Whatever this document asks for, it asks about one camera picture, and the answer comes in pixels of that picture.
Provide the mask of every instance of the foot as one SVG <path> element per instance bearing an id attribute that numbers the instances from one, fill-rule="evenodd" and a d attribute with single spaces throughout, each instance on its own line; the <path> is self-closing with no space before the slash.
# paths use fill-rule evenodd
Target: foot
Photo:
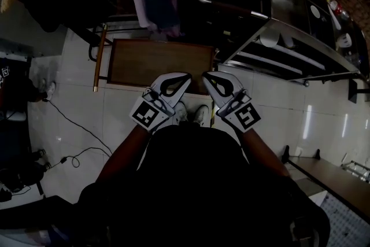
<path id="1" fill-rule="evenodd" d="M 52 82 L 50 86 L 46 90 L 47 97 L 45 98 L 46 101 L 50 101 L 53 97 L 54 92 L 56 91 L 56 83 Z"/>
<path id="2" fill-rule="evenodd" d="M 46 79 L 45 78 L 41 80 L 41 85 L 39 89 L 40 89 L 40 93 L 46 92 Z"/>
<path id="3" fill-rule="evenodd" d="M 208 113 L 209 113 L 209 108 L 207 105 L 200 106 L 195 113 L 194 123 L 197 123 L 201 127 L 203 127 L 207 119 Z"/>
<path id="4" fill-rule="evenodd" d="M 173 124 L 178 126 L 181 121 L 187 121 L 187 110 L 185 104 L 179 101 L 175 108 L 175 115 L 173 116 Z"/>

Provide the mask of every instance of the wooden stick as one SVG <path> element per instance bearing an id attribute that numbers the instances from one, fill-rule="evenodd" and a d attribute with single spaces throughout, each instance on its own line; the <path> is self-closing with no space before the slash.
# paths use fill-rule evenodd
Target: wooden stick
<path id="1" fill-rule="evenodd" d="M 101 62 L 102 62 L 104 41 L 105 41 L 105 36 L 106 36 L 107 30 L 108 30 L 108 26 L 106 24 L 104 24 L 104 28 L 103 28 L 103 31 L 102 31 L 102 36 L 100 38 L 100 44 L 99 44 L 99 50 L 98 50 L 98 56 L 97 56 L 97 64 L 95 66 L 94 89 L 93 89 L 94 92 L 98 91 L 100 65 L 101 65 Z"/>

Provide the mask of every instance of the cable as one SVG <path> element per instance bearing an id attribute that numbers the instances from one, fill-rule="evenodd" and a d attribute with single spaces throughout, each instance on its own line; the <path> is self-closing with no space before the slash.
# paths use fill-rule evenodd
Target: cable
<path id="1" fill-rule="evenodd" d="M 108 150 L 109 150 L 109 152 L 110 152 L 110 154 L 113 154 L 112 153 L 112 151 L 111 151 L 111 149 L 108 147 L 108 146 L 106 146 L 104 143 L 103 143 L 103 141 L 101 141 L 98 137 L 96 137 L 92 132 L 90 132 L 89 130 L 87 130 L 87 129 L 85 129 L 83 126 L 80 126 L 79 124 L 76 124 L 74 121 L 72 121 L 72 120 L 70 120 L 69 118 L 67 118 L 60 110 L 59 110 L 59 108 L 57 108 L 51 101 L 48 101 L 50 104 L 52 104 L 55 108 L 56 108 L 56 110 L 58 110 L 58 112 L 61 114 L 61 115 L 63 115 L 63 117 L 66 119 L 66 120 L 68 120 L 68 121 L 70 121 L 72 124 L 75 124 L 76 126 L 78 126 L 78 127 L 80 127 L 80 128 L 82 128 L 82 129 L 84 129 L 86 132 L 89 132 L 93 137 L 95 137 L 97 140 L 99 140 L 100 141 L 100 143 L 101 144 L 103 144 L 106 148 L 108 148 Z"/>
<path id="2" fill-rule="evenodd" d="M 72 160 L 71 160 L 71 163 L 72 163 L 72 166 L 74 166 L 75 168 L 78 168 L 79 166 L 80 166 L 80 161 L 79 161 L 79 159 L 77 158 L 79 155 L 81 155 L 81 154 L 83 154 L 84 152 L 86 152 L 87 150 L 89 150 L 89 149 L 99 149 L 99 150 L 101 150 L 102 152 L 104 152 L 109 158 L 110 158 L 110 155 L 108 155 L 107 154 L 107 152 L 105 151 L 105 150 L 103 150 L 103 149 L 101 149 L 101 148 L 87 148 L 87 149 L 84 149 L 84 150 L 82 150 L 82 152 L 80 152 L 79 154 L 76 154 L 75 156 L 66 156 L 66 157 L 63 157 L 61 160 L 60 160 L 60 162 L 59 163 L 57 163 L 57 164 L 55 164 L 55 165 L 53 165 L 53 166 L 51 166 L 50 168 L 49 168 L 49 170 L 51 169 L 51 168 L 54 168 L 56 165 L 59 165 L 59 164 L 63 164 L 63 163 L 65 163 L 66 161 L 67 161 L 67 159 L 70 157 L 70 158 L 72 158 Z M 74 160 L 76 160 L 77 161 L 77 165 L 74 165 L 74 163 L 73 163 L 73 161 Z"/>
<path id="3" fill-rule="evenodd" d="M 2 120 L 0 120 L 0 121 L 3 121 L 3 120 L 9 120 L 15 113 L 16 113 L 17 111 L 14 111 L 10 116 L 8 116 L 7 118 L 5 118 L 5 119 L 2 119 Z"/>
<path id="4" fill-rule="evenodd" d="M 24 193 L 21 193 L 21 194 L 25 194 L 25 193 L 27 193 L 27 192 L 29 192 L 31 190 L 31 187 L 30 186 L 27 185 L 27 187 L 28 187 L 28 190 L 26 190 Z M 12 194 L 12 196 L 20 196 L 21 194 Z"/>

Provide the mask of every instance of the wooden tray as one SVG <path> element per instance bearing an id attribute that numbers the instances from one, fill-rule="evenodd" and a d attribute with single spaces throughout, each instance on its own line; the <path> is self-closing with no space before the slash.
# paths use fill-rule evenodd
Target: wooden tray
<path id="1" fill-rule="evenodd" d="M 187 93 L 207 94 L 202 73 L 211 71 L 214 48 L 177 42 L 115 39 L 108 83 L 148 87 L 161 74 L 187 72 L 193 76 Z"/>

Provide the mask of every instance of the shirt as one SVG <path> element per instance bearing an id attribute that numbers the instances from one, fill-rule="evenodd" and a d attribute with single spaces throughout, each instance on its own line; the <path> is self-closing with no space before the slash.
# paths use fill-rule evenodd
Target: shirt
<path id="1" fill-rule="evenodd" d="M 78 204 L 112 246 L 290 246 L 297 205 L 318 208 L 290 178 L 248 165 L 227 133 L 181 126 L 157 131 L 132 176 L 87 187 Z"/>

